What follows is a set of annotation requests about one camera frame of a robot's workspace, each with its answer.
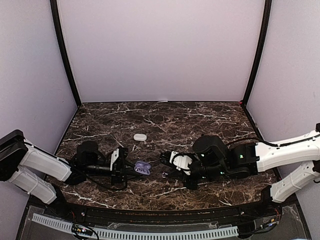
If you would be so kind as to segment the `black earbud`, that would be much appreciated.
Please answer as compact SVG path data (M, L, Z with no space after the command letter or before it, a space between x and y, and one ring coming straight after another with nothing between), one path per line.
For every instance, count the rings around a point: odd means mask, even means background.
M166 172L164 172L164 171L161 173L161 177L162 177L162 178L166 178L167 175L168 175L168 174L167 174Z

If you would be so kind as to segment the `purple earbud charging case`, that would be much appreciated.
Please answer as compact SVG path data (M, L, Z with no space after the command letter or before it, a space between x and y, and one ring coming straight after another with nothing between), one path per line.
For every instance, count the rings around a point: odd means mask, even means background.
M134 170L141 175L150 175L151 165L144 161L137 161L134 166Z

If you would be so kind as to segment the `white earbud charging case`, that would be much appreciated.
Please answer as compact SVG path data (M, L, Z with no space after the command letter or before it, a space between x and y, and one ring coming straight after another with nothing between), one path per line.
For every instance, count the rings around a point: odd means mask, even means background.
M145 134L141 134L141 133L136 133L134 136L133 136L133 139L135 141L138 141L138 142L144 142L147 140L147 136Z

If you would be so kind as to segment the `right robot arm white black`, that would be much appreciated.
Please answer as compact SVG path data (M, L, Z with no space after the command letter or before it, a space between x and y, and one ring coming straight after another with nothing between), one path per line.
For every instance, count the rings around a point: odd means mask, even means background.
M320 125L304 135L276 142L259 138L252 143L231 148L217 135L202 135L192 145L192 153L166 151L160 154L162 164L171 171L163 178L183 181L189 190L195 190L201 179L244 179L267 170L300 163L300 166L280 181L265 187L255 213L266 217L275 203L284 202L289 196L320 177Z

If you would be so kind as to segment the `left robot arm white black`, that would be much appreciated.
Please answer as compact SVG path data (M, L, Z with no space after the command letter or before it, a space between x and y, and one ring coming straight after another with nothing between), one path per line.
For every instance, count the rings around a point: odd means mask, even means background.
M70 160L55 156L28 141L21 130L16 129L0 139L0 180L14 184L28 195L35 196L50 205L60 218L71 213L57 187L40 179L34 171L55 178L66 185L76 186L94 177L109 177L110 186L104 189L122 191L128 181L142 177L137 167L127 161L128 149L118 147L108 155L99 151L94 141L84 141L76 148Z

